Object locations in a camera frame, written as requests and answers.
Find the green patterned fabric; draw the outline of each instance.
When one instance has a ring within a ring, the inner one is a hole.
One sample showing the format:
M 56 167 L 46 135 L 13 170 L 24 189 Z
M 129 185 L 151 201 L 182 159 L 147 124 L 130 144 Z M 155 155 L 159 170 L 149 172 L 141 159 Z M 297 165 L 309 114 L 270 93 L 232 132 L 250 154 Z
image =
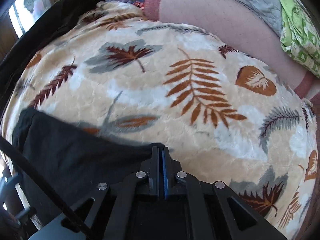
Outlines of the green patterned fabric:
M 296 0 L 280 0 L 282 6 L 281 47 L 320 78 L 320 39 L 309 16 Z

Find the black fabric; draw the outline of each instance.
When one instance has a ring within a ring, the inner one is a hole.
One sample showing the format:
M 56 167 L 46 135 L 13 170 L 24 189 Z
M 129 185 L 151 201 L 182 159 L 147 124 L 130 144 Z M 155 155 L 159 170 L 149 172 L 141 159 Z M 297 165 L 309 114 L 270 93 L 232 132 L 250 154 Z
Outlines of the black fabric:
M 12 145 L 28 158 L 36 170 L 72 205 L 100 182 L 118 183 L 140 169 L 151 157 L 151 144 L 119 145 L 97 138 L 33 108 L 23 110 L 13 131 Z M 45 225 L 61 211 L 24 173 L 21 184 L 31 206 Z
M 16 82 L 34 54 L 74 28 L 79 16 L 96 7 L 100 0 L 60 0 L 12 47 L 0 64 L 0 116 Z

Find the fleece blanket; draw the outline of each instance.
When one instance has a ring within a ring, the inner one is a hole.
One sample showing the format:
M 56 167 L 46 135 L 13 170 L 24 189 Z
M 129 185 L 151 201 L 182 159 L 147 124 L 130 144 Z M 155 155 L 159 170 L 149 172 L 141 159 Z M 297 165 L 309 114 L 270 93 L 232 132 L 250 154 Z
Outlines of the fleece blanket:
M 28 64 L 4 113 L 8 141 L 26 107 L 117 143 L 163 143 L 183 170 L 224 181 L 288 239 L 303 223 L 317 178 L 311 103 L 203 29 L 99 3 Z

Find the metal screw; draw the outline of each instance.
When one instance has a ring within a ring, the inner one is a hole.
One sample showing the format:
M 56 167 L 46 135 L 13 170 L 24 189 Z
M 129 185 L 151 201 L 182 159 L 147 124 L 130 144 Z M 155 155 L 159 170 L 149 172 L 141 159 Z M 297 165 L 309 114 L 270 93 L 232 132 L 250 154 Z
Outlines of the metal screw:
M 108 184 L 105 182 L 101 182 L 98 184 L 98 190 L 105 190 L 108 187 Z
M 179 178 L 185 178 L 185 177 L 187 176 L 187 174 L 186 174 L 184 171 L 179 171 L 179 172 L 177 173 L 177 176 L 178 176 Z
M 144 171 L 138 171 L 136 173 L 137 178 L 144 178 L 146 176 L 146 173 Z
M 224 188 L 225 184 L 222 181 L 217 181 L 215 184 L 216 188 Z

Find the window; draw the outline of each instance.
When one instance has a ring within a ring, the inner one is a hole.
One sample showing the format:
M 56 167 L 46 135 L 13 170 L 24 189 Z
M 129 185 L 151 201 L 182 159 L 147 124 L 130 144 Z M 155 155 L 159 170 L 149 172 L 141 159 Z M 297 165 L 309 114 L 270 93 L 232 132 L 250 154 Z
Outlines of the window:
M 50 0 L 16 0 L 9 16 L 17 36 L 26 33 L 50 6 Z

